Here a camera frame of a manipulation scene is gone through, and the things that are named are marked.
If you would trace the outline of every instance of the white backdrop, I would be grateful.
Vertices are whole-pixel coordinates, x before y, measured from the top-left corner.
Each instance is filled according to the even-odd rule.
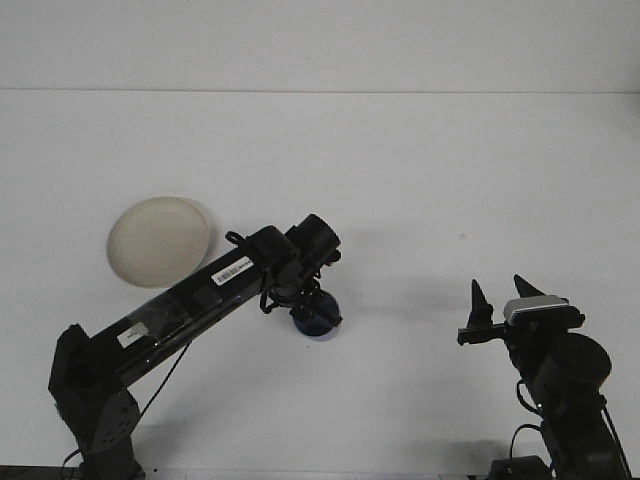
[[[0,2],[0,86],[640,90],[633,0]]]
[[[504,346],[456,329],[471,278],[501,320],[520,273],[609,351],[637,474],[640,95],[602,92],[640,91],[638,19],[609,0],[0,2],[0,464],[75,448],[46,390],[55,341],[159,293],[111,272],[106,239],[182,195],[218,238],[323,217],[345,321],[316,342],[235,312],[136,430],[143,465],[485,472],[531,418]]]
[[[456,329],[471,278],[500,320],[517,272],[587,314],[637,470],[639,126],[639,95],[0,92],[0,462],[74,448],[46,390],[55,341],[157,293],[110,271],[107,234],[138,200],[184,195],[221,232],[325,218],[345,320],[324,343],[255,301],[221,322],[135,432],[144,465],[486,471],[531,418],[504,346],[460,348]]]

